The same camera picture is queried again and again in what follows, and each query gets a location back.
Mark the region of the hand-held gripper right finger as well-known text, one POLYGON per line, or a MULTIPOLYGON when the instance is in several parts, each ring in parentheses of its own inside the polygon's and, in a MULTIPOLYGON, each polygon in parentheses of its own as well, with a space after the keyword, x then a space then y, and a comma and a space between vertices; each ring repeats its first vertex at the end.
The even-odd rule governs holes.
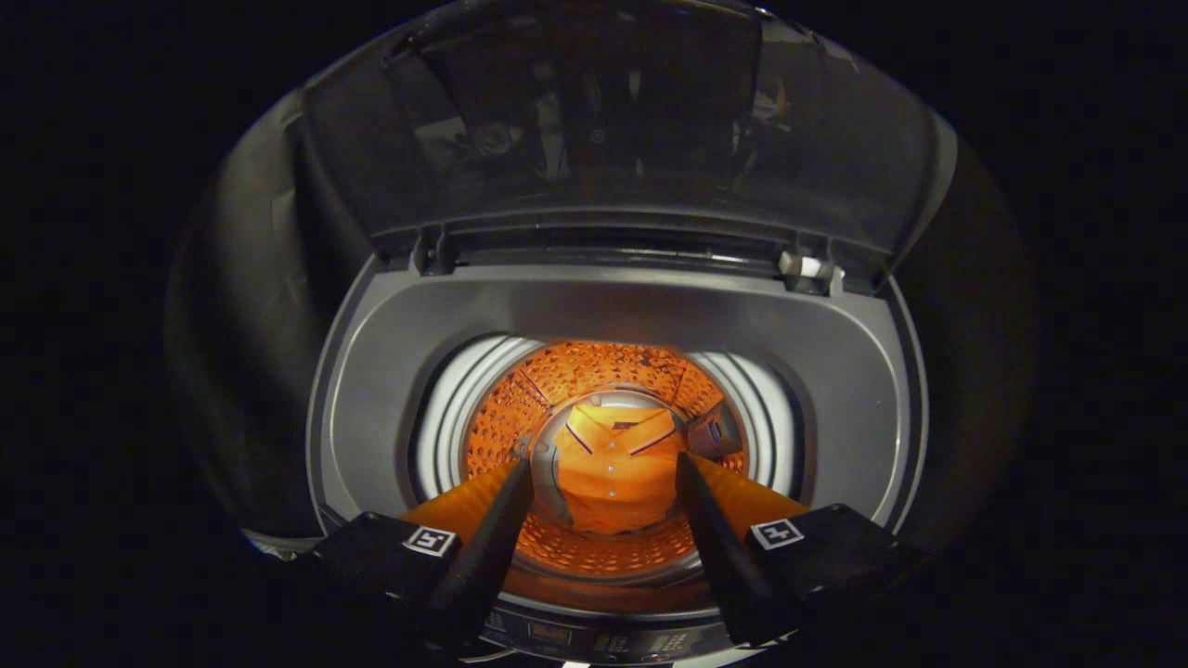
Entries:
POLYGON ((682 453, 676 491, 729 639, 754 648, 868 609, 925 552, 845 504, 810 510, 682 453))

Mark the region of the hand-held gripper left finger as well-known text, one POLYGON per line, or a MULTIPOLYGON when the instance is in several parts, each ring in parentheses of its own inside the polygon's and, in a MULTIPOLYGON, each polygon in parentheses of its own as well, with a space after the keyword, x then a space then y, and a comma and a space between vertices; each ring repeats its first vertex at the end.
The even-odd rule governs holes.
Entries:
POLYGON ((311 571, 416 645, 474 642, 497 604, 535 498, 508 460, 399 517, 365 512, 314 546, 311 571))

